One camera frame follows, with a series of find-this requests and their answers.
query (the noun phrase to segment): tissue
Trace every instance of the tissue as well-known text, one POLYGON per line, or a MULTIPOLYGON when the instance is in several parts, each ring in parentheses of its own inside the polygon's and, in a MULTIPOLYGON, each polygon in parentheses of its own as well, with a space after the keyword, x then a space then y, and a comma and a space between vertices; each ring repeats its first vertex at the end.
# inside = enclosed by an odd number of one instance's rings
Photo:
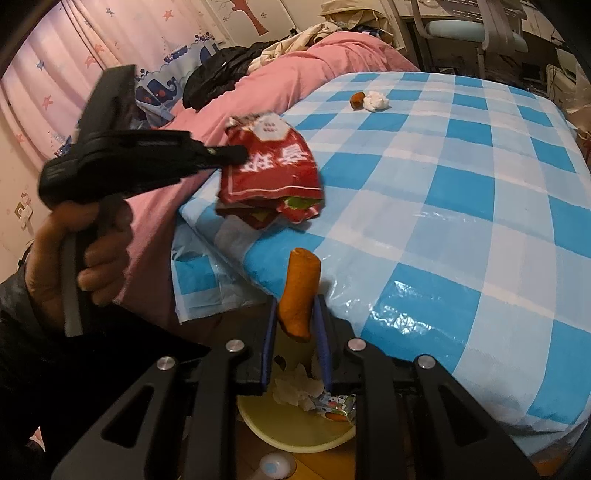
POLYGON ((322 380, 309 378, 304 365, 298 364, 293 372, 283 372, 275 378, 273 400, 279 405, 293 405, 304 411, 316 408, 313 398, 324 392, 322 380))
POLYGON ((369 92, 363 99, 363 108, 369 112, 376 112, 378 110, 386 110, 390 107, 390 100, 388 100, 383 93, 369 92))

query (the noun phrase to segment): floor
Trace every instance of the floor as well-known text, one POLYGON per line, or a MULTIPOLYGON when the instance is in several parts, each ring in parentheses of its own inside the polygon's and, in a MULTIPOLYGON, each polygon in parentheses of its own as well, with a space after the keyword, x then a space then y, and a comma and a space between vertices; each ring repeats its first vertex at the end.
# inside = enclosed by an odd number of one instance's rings
MULTIPOLYGON (((247 480, 258 469, 261 458, 275 451, 239 421, 236 427, 236 470, 238 480, 247 480)), ((355 439, 321 453, 295 453, 297 462, 291 480, 353 480, 355 478, 355 439)))

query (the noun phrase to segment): chip bag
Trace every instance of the chip bag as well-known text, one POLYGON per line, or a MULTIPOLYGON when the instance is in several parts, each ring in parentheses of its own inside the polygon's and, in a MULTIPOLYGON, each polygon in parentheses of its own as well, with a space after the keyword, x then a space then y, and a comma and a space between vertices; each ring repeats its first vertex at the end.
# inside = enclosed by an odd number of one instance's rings
POLYGON ((276 113, 231 117, 228 145, 244 145, 249 160, 222 170, 216 211, 264 228, 278 215, 292 223, 317 216, 324 198, 306 141, 276 113))

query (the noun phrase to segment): pink blanket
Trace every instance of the pink blanket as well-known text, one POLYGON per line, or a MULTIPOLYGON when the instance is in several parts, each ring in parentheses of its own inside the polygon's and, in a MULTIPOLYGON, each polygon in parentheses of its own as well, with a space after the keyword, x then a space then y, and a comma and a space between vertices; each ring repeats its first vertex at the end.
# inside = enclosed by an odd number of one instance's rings
MULTIPOLYGON (((417 68, 394 48, 370 35, 336 32, 305 52, 288 53, 244 77, 199 112, 187 109, 165 128, 188 130, 207 145, 225 142, 231 115, 283 113, 335 77, 351 72, 415 72, 417 68)), ((175 215, 205 181, 208 173, 180 184, 132 198, 135 239, 131 264, 119 301, 150 322, 172 329, 176 322, 170 271, 175 215)))

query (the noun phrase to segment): chair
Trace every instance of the chair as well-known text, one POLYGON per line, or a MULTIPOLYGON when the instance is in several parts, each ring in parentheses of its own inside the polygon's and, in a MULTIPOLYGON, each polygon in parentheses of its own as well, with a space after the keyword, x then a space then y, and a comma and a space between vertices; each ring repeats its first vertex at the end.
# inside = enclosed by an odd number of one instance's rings
POLYGON ((434 20, 423 25, 417 0, 410 0, 413 6, 414 24, 423 38, 451 38, 479 44, 476 47, 478 58, 478 76, 485 78, 484 52, 512 55, 515 51, 527 53, 527 43, 521 36, 521 18, 518 20, 518 32, 513 32, 509 24, 505 7, 500 0, 453 0, 452 14, 473 20, 434 20))

